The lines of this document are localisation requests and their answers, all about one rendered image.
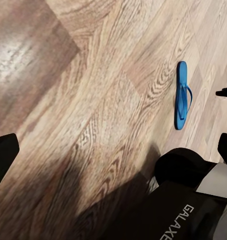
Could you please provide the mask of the sandal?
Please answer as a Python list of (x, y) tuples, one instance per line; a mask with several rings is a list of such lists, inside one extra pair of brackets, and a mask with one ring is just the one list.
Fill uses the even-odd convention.
[(190, 109), (190, 106), (188, 109), (187, 89), (191, 96), (191, 106), (193, 95), (187, 85), (187, 63), (181, 61), (177, 67), (177, 98), (175, 105), (175, 127), (179, 131), (184, 127)]

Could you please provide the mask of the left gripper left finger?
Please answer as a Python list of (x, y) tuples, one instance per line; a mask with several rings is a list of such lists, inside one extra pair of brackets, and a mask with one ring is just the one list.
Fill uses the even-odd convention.
[(15, 133), (0, 136), (0, 183), (20, 152)]

